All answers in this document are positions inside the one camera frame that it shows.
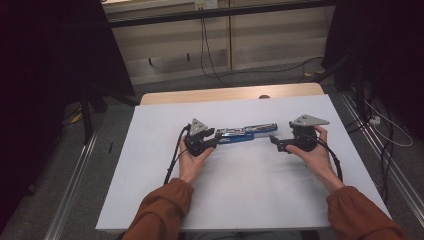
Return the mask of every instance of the person's right hand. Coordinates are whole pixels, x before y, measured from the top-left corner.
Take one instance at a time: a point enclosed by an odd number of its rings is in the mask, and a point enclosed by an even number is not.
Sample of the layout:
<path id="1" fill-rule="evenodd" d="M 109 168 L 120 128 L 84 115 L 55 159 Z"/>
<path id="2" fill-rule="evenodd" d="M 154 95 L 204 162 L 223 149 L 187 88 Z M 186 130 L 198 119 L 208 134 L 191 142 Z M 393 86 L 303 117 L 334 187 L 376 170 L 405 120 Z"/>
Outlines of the person's right hand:
<path id="1" fill-rule="evenodd" d="M 315 130 L 319 132 L 319 138 L 327 143 L 327 130 L 320 126 L 315 126 Z M 320 144 L 310 152 L 305 152 L 294 145 L 288 145 L 286 149 L 305 162 L 309 170 L 324 184 L 329 193 L 344 187 L 331 166 L 327 149 Z"/>

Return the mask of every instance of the forearm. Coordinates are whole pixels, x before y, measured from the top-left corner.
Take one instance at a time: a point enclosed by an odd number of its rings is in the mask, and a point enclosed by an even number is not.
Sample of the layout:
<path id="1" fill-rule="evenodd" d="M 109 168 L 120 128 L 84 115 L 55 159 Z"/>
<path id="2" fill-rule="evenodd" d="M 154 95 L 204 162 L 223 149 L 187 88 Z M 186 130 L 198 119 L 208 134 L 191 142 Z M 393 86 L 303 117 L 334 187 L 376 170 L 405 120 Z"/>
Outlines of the forearm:
<path id="1" fill-rule="evenodd" d="M 354 187 L 334 191 L 327 203 L 337 239 L 406 239 L 400 226 Z"/>
<path id="2" fill-rule="evenodd" d="M 193 188 L 180 179 L 147 195 L 128 228 L 124 240 L 177 239 L 181 219 L 187 215 Z"/>

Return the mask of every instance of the wall outlet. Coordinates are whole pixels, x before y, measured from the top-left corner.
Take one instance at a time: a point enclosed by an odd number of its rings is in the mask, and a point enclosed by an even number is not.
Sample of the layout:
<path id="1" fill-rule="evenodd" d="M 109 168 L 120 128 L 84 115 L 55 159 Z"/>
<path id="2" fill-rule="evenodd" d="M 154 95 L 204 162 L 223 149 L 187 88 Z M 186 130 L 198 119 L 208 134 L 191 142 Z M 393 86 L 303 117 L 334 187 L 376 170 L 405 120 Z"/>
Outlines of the wall outlet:
<path id="1" fill-rule="evenodd" d="M 199 11 L 199 10 L 205 10 L 205 9 L 207 9 L 205 1 L 194 2 L 194 10 Z"/>
<path id="2" fill-rule="evenodd" d="M 374 124 L 374 125 L 379 125 L 380 124 L 380 117 L 372 116 L 371 119 L 370 119 L 370 123 Z"/>
<path id="3" fill-rule="evenodd" d="M 217 9 L 218 8 L 218 0 L 206 0 L 206 9 Z"/>

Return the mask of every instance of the table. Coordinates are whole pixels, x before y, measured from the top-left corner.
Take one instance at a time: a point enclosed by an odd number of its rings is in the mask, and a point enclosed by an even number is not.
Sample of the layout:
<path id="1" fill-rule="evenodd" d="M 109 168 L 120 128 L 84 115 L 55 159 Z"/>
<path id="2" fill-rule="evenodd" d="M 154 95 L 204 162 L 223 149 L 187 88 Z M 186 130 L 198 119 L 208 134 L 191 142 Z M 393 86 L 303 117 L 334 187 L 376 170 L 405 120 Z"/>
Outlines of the table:
<path id="1" fill-rule="evenodd" d="M 299 94 L 305 95 L 302 87 L 305 91 L 315 88 L 317 91 L 310 94 L 316 95 L 256 99 L 258 94 L 292 96 L 290 91 L 278 95 L 290 88 L 298 88 Z M 345 183 L 357 187 L 388 214 L 330 99 L 319 90 L 314 84 L 282 85 L 199 90 L 192 93 L 193 98 L 190 92 L 164 93 L 163 98 L 158 97 L 161 94 L 143 97 L 142 105 L 134 112 L 96 229 L 118 232 L 128 227 L 144 196 L 161 186 L 178 133 L 191 117 L 216 128 L 277 122 L 276 136 L 281 138 L 292 138 L 288 122 L 301 114 L 329 120 L 329 145 L 342 162 Z M 224 99 L 233 100 L 216 101 L 220 93 Z M 207 102 L 187 103 L 193 99 Z M 178 167 L 171 175 L 175 176 Z M 191 210 L 183 220 L 182 231 L 329 227 L 325 188 L 301 160 L 277 152 L 266 138 L 218 146 L 194 188 Z"/>

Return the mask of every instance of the gray floor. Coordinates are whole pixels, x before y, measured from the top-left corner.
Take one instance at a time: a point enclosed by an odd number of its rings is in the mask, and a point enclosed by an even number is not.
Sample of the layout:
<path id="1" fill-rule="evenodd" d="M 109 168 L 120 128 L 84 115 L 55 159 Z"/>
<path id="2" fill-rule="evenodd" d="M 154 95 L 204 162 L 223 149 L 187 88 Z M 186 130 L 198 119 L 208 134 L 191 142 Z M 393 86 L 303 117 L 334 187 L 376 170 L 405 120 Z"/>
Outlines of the gray floor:
<path id="1" fill-rule="evenodd" d="M 270 66 L 260 70 L 281 70 L 295 66 Z M 319 61 L 312 62 L 305 67 L 307 72 L 319 69 Z M 302 68 L 277 73 L 242 73 L 223 77 L 221 80 L 231 86 L 253 86 L 294 83 L 301 80 L 307 82 L 310 78 L 302 78 Z M 342 95 L 337 93 L 331 80 L 326 80 L 323 89 L 330 98 L 344 123 L 354 118 L 347 111 L 342 101 Z M 178 91 L 189 89 L 205 89 L 226 87 L 217 79 L 205 76 L 176 79 L 161 83 L 150 83 L 135 86 L 137 98 L 148 92 Z M 108 111 L 105 114 L 92 114 L 94 122 L 100 123 L 95 148 L 86 165 L 84 177 L 79 184 L 74 202 L 61 232 L 60 239 L 116 239 L 116 234 L 106 234 L 94 229 L 112 179 L 114 168 L 120 155 L 120 149 L 125 141 L 133 109 L 121 105 L 112 99 L 107 99 Z M 46 165 L 36 183 L 36 192 L 25 197 L 8 226 L 0 237 L 5 239 L 43 239 L 46 236 L 55 211 L 60 204 L 69 179 L 75 169 L 83 143 L 82 123 L 67 126 L 62 131 L 51 159 Z M 361 131 L 352 133 L 351 139 L 357 148 L 377 188 L 381 185 L 379 158 Z M 396 140 L 403 141 L 402 135 L 396 133 Z M 417 191 L 424 195 L 424 184 L 421 178 L 423 168 L 424 144 L 416 140 L 413 147 L 396 147 L 394 158 L 404 174 Z M 387 207 L 393 217 L 407 233 L 409 239 L 424 239 L 424 229 L 411 211 L 396 186 L 389 182 L 390 197 Z M 321 239 L 334 239 L 332 231 L 319 231 Z"/>

